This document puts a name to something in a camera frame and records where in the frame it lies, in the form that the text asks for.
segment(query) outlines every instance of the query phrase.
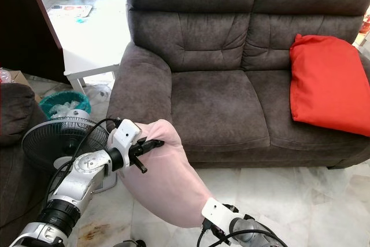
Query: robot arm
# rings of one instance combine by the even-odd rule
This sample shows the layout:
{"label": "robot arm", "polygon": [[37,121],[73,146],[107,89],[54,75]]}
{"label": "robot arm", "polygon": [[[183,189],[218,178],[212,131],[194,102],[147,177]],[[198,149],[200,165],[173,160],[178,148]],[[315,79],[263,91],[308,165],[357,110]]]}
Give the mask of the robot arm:
{"label": "robot arm", "polygon": [[242,247],[285,247],[273,238],[276,235],[269,228],[255,221],[251,216],[239,213],[235,207],[223,205],[214,198],[207,200],[202,215],[205,217],[203,231],[210,228],[219,239],[231,233],[251,231],[229,237],[225,240],[226,244],[233,243]]}
{"label": "robot arm", "polygon": [[[86,210],[94,189],[117,169],[136,165],[141,173],[147,171],[138,156],[160,147],[163,141],[138,139],[141,129],[129,120],[124,120],[113,134],[111,149],[86,153],[78,157],[71,172],[61,182],[47,202],[46,208],[36,222],[29,223],[11,247],[66,247],[73,227]],[[257,231],[271,232],[254,219],[244,219],[234,207],[227,208],[214,198],[208,198],[202,208],[203,230],[210,228],[218,238],[241,230],[255,233],[234,235],[224,242],[243,247],[285,247],[273,238]]]}

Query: red pillow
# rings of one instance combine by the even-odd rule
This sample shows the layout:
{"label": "red pillow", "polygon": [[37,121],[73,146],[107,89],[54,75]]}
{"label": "red pillow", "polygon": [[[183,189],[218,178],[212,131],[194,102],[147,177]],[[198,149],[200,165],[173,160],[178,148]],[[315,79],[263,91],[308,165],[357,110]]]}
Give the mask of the red pillow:
{"label": "red pillow", "polygon": [[293,120],[370,137],[370,85],[355,47],[298,34],[290,59]]}

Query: pink cloth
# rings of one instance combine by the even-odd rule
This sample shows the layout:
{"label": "pink cloth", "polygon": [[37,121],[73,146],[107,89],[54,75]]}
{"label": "pink cloth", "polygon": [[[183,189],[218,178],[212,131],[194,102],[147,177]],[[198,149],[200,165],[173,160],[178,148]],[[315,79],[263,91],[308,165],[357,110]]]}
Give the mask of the pink cloth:
{"label": "pink cloth", "polygon": [[137,125],[141,137],[165,144],[139,157],[148,169],[145,174],[133,165],[124,170],[124,177],[120,174],[121,180],[145,208],[166,222],[200,227],[202,208],[212,195],[190,166],[175,128],[166,120]]}

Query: tiled floor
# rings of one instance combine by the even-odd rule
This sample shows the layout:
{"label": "tiled floor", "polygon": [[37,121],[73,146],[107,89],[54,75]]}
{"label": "tiled floor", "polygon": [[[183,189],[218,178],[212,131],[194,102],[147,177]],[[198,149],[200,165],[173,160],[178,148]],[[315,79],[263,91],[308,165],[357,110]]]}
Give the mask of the tiled floor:
{"label": "tiled floor", "polygon": [[[71,87],[28,76],[41,96]],[[105,117],[113,78],[92,76],[86,92],[91,117]],[[289,247],[370,246],[370,160],[347,169],[256,168],[197,170],[215,197],[269,226]],[[71,235],[71,246],[111,247],[128,237],[148,247],[195,246],[200,230],[165,223],[118,181],[96,194]],[[201,246],[216,238],[206,234]]]}

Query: wooden door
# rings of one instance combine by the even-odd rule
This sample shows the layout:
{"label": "wooden door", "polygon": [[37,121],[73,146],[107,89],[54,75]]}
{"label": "wooden door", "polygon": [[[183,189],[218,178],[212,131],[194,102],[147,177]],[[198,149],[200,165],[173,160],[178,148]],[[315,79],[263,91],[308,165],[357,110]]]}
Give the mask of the wooden door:
{"label": "wooden door", "polygon": [[0,66],[68,83],[61,44],[41,0],[1,0]]}

